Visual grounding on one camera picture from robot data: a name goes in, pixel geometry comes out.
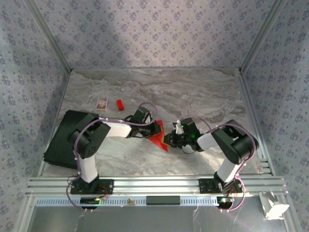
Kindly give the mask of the aluminium side rail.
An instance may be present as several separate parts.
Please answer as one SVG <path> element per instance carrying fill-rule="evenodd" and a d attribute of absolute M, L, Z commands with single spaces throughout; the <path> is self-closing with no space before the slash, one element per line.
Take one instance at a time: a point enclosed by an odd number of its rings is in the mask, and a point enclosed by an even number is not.
<path fill-rule="evenodd" d="M 49 107 L 54 106 L 54 108 L 53 108 L 53 110 L 51 111 L 50 114 L 48 114 L 48 112 L 46 111 L 46 114 L 44 115 L 44 118 L 42 119 L 42 124 L 47 122 L 47 120 L 49 119 L 51 121 L 51 125 L 50 125 L 51 128 L 48 130 L 48 133 L 47 133 L 48 136 L 46 138 L 44 138 L 44 140 L 43 140 L 44 146 L 43 146 L 42 152 L 40 153 L 40 156 L 39 156 L 40 166 L 39 166 L 39 169 L 37 171 L 36 177 L 42 177 L 43 172 L 44 172 L 44 168 L 45 168 L 45 164 L 46 164 L 46 162 L 44 161 L 44 154 L 45 154 L 46 150 L 48 149 L 49 144 L 50 144 L 50 142 L 51 142 L 51 140 L 54 136 L 54 133 L 57 129 L 57 120 L 58 120 L 60 109 L 61 109 L 61 106 L 62 106 L 62 103 L 63 103 L 63 100 L 64 100 L 67 85 L 68 85 L 68 82 L 69 82 L 69 79 L 70 79 L 70 74 L 71 74 L 71 71 L 63 74 L 63 80 L 61 82 L 61 85 L 55 91 L 53 91 L 53 94 L 55 94 L 55 96 L 56 96 L 56 100 L 50 101 L 48 103 Z"/>
<path fill-rule="evenodd" d="M 248 117 L 248 120 L 249 120 L 249 123 L 250 123 L 251 133 L 252 133 L 252 135 L 255 136 L 255 138 L 259 142 L 259 149 L 258 149 L 258 152 L 257 152 L 258 157 L 261 161 L 265 161 L 265 162 L 268 163 L 268 167 L 263 168 L 263 170 L 267 170 L 266 174 L 270 174 L 272 176 L 275 176 L 276 172 L 275 172 L 275 169 L 274 169 L 274 165 L 273 165 L 271 157 L 269 155 L 269 151 L 268 151 L 266 141 L 264 139 L 264 136 L 262 135 L 261 126 L 260 126 L 260 123 L 259 123 L 258 118 L 256 116 L 254 103 L 253 103 L 252 97 L 250 95 L 248 85 L 245 82 L 246 79 L 243 76 L 241 68 L 239 68 L 238 72 L 239 72 L 239 76 L 238 76 L 239 88 L 240 88 L 240 91 L 241 91 L 243 102 L 245 104 L 247 117 Z"/>

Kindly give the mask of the aluminium mounting rail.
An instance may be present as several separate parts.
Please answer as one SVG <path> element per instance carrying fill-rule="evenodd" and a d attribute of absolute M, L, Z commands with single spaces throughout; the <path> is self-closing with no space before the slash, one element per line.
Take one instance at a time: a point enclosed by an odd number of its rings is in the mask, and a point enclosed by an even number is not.
<path fill-rule="evenodd" d="M 113 179 L 113 194 L 128 196 L 146 195 L 217 195 L 227 193 L 200 193 L 199 179 L 210 179 L 210 176 L 183 175 L 183 176 L 133 176 L 107 177 Z M 241 177 L 242 193 L 232 193 L 240 197 L 258 195 L 260 192 L 272 191 L 274 195 L 286 195 L 288 189 L 283 177 L 271 175 L 244 175 Z"/>

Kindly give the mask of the black mat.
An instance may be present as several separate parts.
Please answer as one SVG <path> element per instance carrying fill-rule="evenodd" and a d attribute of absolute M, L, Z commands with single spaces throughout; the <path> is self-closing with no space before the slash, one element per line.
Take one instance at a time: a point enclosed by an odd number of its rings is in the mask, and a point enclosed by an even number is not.
<path fill-rule="evenodd" d="M 49 164 L 77 170 L 77 163 L 73 153 L 74 144 L 69 143 L 70 135 L 77 129 L 77 125 L 87 116 L 98 119 L 94 113 L 68 110 L 56 130 L 47 151 L 44 153 L 44 161 Z"/>

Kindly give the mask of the purple card box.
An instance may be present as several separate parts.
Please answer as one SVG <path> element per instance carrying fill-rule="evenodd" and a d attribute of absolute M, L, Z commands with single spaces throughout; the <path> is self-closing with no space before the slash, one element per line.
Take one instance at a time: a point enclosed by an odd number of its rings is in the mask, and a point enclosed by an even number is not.
<path fill-rule="evenodd" d="M 106 110 L 108 98 L 98 98 L 96 103 L 96 110 Z"/>

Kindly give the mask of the white plastic bracket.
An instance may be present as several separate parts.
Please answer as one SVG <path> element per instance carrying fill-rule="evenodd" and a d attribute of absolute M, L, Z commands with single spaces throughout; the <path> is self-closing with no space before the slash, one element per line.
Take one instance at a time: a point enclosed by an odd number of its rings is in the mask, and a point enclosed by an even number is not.
<path fill-rule="evenodd" d="M 289 204 L 280 203 L 272 191 L 260 192 L 259 198 L 267 220 L 283 220 L 283 213 L 289 209 Z"/>

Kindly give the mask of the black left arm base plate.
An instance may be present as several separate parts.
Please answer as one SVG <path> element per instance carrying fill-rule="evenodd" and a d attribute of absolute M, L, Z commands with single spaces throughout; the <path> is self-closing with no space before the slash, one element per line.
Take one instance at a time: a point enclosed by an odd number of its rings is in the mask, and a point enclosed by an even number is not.
<path fill-rule="evenodd" d="M 113 179 L 95 179 L 87 183 L 82 179 L 73 181 L 70 194 L 73 195 L 105 195 L 113 193 Z"/>

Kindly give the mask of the aluminium frame post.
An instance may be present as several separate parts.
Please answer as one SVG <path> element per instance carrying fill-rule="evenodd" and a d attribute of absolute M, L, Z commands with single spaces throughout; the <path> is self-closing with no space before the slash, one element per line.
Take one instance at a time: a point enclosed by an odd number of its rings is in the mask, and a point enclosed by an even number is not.
<path fill-rule="evenodd" d="M 240 74 L 246 73 L 247 70 L 249 69 L 261 45 L 263 44 L 266 36 L 270 32 L 272 26 L 274 25 L 275 21 L 277 20 L 280 12 L 282 11 L 287 1 L 288 0 L 274 0 L 268 13 L 265 16 L 263 23 L 261 24 L 261 27 L 259 28 L 257 34 L 255 35 L 254 40 L 249 50 L 247 51 L 245 58 L 243 59 L 239 67 Z"/>
<path fill-rule="evenodd" d="M 57 57 L 62 69 L 64 70 L 64 72 L 66 74 L 70 75 L 71 68 L 70 68 L 68 62 L 66 61 L 66 58 L 65 58 L 63 52 L 61 51 L 54 35 L 52 34 L 50 28 L 48 27 L 48 25 L 47 25 L 47 23 L 44 19 L 44 16 L 41 13 L 38 6 L 36 5 L 35 1 L 34 0 L 23 0 L 23 2 L 25 3 L 27 8 L 29 9 L 29 11 L 30 11 L 31 15 L 33 16 L 35 22 L 37 23 L 41 32 L 43 33 L 45 39 L 47 40 L 47 42 L 51 46 L 51 49 L 54 52 L 55 56 Z"/>

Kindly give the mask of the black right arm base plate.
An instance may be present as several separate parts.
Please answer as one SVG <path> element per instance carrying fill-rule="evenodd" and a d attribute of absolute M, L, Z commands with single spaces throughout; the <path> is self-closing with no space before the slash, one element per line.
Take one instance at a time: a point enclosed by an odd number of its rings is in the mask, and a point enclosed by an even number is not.
<path fill-rule="evenodd" d="M 228 183 L 220 182 L 217 179 L 199 179 L 200 193 L 242 193 L 242 186 L 239 180 L 232 180 Z"/>

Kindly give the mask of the black rectangular bar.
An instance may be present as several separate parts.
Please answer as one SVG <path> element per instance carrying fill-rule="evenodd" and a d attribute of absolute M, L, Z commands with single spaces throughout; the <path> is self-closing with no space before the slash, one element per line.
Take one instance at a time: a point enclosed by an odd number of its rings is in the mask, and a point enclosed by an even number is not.
<path fill-rule="evenodd" d="M 180 205 L 180 196 L 147 196 L 146 205 Z"/>

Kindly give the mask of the red cloth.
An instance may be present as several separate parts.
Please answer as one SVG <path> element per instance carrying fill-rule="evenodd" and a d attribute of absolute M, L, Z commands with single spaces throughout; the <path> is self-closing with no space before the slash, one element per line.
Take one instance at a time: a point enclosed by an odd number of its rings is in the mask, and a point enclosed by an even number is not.
<path fill-rule="evenodd" d="M 154 143 L 159 148 L 168 152 L 169 151 L 168 146 L 163 144 L 164 136 L 165 136 L 165 129 L 163 130 L 161 129 L 161 132 L 159 134 L 148 137 L 148 140 L 150 140 L 152 143 Z"/>

